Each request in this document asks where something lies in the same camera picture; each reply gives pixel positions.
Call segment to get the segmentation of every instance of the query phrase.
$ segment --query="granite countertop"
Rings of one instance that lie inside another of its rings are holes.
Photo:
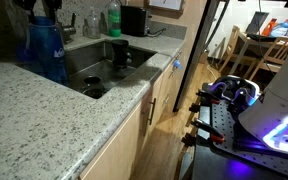
[[[110,39],[80,37],[65,49]],[[184,44],[164,36],[119,39],[157,53],[100,99],[0,63],[0,179],[76,179]]]

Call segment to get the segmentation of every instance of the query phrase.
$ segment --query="white wall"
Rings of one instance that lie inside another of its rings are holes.
[[[277,18],[277,22],[284,22],[288,18],[288,8],[284,8],[285,2],[276,2],[276,1],[264,1],[261,0],[261,11],[268,12],[266,20],[264,21],[261,31],[269,23],[272,18]],[[216,19],[219,18],[224,7],[224,3],[221,2],[216,13]],[[209,44],[209,55],[211,56],[216,44],[219,44],[226,37],[225,46],[231,34],[231,29],[233,25],[240,27],[241,31],[245,31],[248,24],[252,21],[255,11],[260,11],[259,0],[246,0],[246,2],[239,2],[237,0],[231,0],[230,4],[226,10],[226,13],[222,19],[222,22],[217,29],[216,34],[214,35],[211,43]],[[213,22],[212,29],[215,26],[217,21]]]

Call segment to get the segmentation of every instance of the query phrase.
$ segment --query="plastic bottle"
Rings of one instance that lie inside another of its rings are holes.
[[[288,33],[288,19],[286,19],[283,23],[277,24],[271,31],[271,37],[279,37],[286,36]]]
[[[271,21],[266,25],[265,29],[262,31],[261,35],[269,36],[275,24],[276,24],[276,19],[272,18]]]
[[[116,0],[111,0],[108,4],[108,35],[121,35],[121,6]]]
[[[86,25],[86,37],[92,39],[98,39],[101,37],[99,29],[99,18],[94,10],[94,7],[90,8],[91,14],[87,19]]]

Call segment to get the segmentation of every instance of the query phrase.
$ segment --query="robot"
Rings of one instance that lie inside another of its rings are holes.
[[[288,154],[288,55],[262,95],[238,119],[268,149]]]

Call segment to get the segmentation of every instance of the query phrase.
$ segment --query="backsplash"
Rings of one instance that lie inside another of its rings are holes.
[[[63,1],[62,8],[57,12],[58,21],[62,22],[63,25],[69,25],[72,13],[76,13],[76,34],[72,35],[72,37],[80,37],[83,34],[84,19],[90,14],[90,7],[95,7],[96,13],[100,15],[100,13],[106,12],[105,7],[109,2],[110,0]],[[35,15],[45,16],[47,12],[47,6],[44,1],[37,0],[34,6]],[[13,0],[0,0],[0,56],[14,56],[16,45],[26,39],[26,26],[27,18],[24,10],[16,6]],[[163,27],[167,29],[163,35],[184,39],[186,27],[182,26],[152,22],[151,32],[160,30]]]

